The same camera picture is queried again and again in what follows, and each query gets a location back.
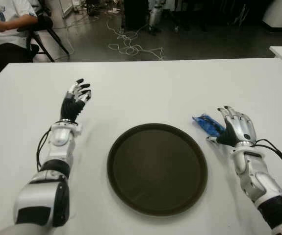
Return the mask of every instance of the gray floor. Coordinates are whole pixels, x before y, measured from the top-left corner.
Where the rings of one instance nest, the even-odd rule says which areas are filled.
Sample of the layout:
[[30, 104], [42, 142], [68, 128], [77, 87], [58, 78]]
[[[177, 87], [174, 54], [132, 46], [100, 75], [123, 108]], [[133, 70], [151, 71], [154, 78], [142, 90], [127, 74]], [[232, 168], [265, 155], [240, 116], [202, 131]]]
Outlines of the gray floor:
[[[49, 1], [49, 5], [53, 11], [55, 31], [72, 52], [70, 57], [65, 56], [50, 35], [41, 32], [44, 45], [57, 62], [157, 60], [150, 53], [128, 56], [108, 48], [109, 44], [124, 47], [123, 40], [117, 39], [117, 35], [106, 27], [108, 21], [110, 27], [118, 30], [119, 16], [110, 17], [102, 12], [94, 18], [71, 13], [64, 20], [58, 0]], [[176, 33], [173, 23], [163, 19], [160, 27], [162, 32], [157, 36], [140, 31], [132, 44], [139, 44], [144, 49], [163, 47], [164, 60], [273, 57], [269, 47], [282, 46], [282, 32], [271, 33], [262, 26], [209, 26], [208, 32], [202, 32], [198, 25], [193, 25], [190, 31], [180, 29]], [[37, 55], [34, 61], [45, 62], [48, 59], [45, 55]]]

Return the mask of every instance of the tangled cable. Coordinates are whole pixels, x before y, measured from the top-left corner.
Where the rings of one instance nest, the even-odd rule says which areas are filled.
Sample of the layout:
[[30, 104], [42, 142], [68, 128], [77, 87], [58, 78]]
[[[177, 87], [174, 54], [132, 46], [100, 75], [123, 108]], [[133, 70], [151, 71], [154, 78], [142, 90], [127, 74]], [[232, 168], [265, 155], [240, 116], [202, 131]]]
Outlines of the tangled cable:
[[[143, 49], [139, 44], [132, 45], [132, 40], [136, 39], [138, 37], [138, 32], [145, 28], [148, 24], [144, 25], [143, 27], [139, 28], [136, 32], [127, 32], [125, 34], [118, 33], [115, 29], [109, 27], [109, 20], [106, 22], [106, 26], [109, 30], [112, 30], [116, 35], [118, 35], [117, 39], [123, 39], [123, 44], [125, 47], [120, 48], [119, 44], [109, 44], [108, 48], [114, 51], [118, 51], [120, 54], [123, 55], [129, 55], [129, 56], [135, 56], [140, 51], [147, 52], [153, 54], [155, 57], [157, 57], [158, 60], [163, 60], [162, 51], [163, 47], [158, 47], [154, 49], [145, 50]], [[160, 54], [157, 55], [154, 51], [160, 50]]]

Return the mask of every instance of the blue plastic bag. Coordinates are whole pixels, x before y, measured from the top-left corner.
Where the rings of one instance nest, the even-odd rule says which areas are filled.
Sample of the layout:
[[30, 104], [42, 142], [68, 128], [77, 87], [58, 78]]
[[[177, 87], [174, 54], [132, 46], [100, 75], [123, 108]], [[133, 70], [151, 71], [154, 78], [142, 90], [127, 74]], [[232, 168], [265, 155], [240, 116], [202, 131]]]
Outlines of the blue plastic bag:
[[200, 117], [192, 117], [203, 130], [210, 136], [218, 137], [225, 132], [225, 128], [210, 116], [203, 114]]

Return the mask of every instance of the robot forearm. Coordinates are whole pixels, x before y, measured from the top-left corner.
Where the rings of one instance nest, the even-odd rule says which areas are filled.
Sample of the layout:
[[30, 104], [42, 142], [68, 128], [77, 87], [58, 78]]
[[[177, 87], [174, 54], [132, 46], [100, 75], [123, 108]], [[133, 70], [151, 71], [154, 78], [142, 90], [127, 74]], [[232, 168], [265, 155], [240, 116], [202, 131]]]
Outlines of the robot forearm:
[[50, 150], [40, 171], [20, 192], [15, 207], [16, 224], [63, 226], [69, 218], [68, 178], [73, 162], [74, 138], [80, 127], [68, 120], [51, 127]]
[[60, 121], [50, 129], [48, 156], [17, 197], [13, 214], [16, 225], [1, 231], [0, 235], [42, 235], [49, 232], [50, 228], [63, 226], [68, 221], [68, 179], [73, 164], [75, 138], [81, 133], [81, 125], [75, 120], [91, 97], [91, 91], [84, 90], [90, 85], [80, 85], [82, 82], [83, 79], [78, 80], [67, 91], [61, 106]]
[[282, 235], [282, 189], [268, 173], [264, 155], [250, 147], [250, 142], [247, 143], [237, 144], [232, 153], [241, 188], [262, 214], [272, 233]]

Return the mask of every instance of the silver robotic hand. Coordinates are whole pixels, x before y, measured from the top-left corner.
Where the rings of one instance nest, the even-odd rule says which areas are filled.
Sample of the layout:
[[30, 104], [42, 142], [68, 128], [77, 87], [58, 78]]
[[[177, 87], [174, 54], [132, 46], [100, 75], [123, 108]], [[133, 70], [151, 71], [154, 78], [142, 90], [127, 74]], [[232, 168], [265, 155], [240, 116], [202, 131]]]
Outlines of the silver robotic hand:
[[264, 155], [253, 147], [256, 133], [252, 121], [230, 106], [218, 110], [224, 117], [226, 131], [207, 140], [235, 148], [232, 159], [242, 190], [271, 227], [272, 234], [282, 235], [282, 188], [268, 173]]
[[220, 137], [208, 137], [212, 142], [217, 142], [235, 147], [237, 144], [254, 145], [256, 133], [251, 119], [242, 113], [236, 112], [232, 107], [218, 108], [224, 117], [226, 131]]
[[81, 134], [81, 125], [75, 120], [91, 98], [91, 90], [86, 89], [90, 85], [82, 82], [83, 79], [78, 80], [67, 91], [61, 105], [60, 120], [49, 130], [48, 156], [43, 164], [37, 161], [40, 169], [17, 197], [13, 211], [15, 226], [1, 231], [0, 235], [48, 234], [52, 228], [63, 226], [68, 221], [68, 179], [75, 137]]

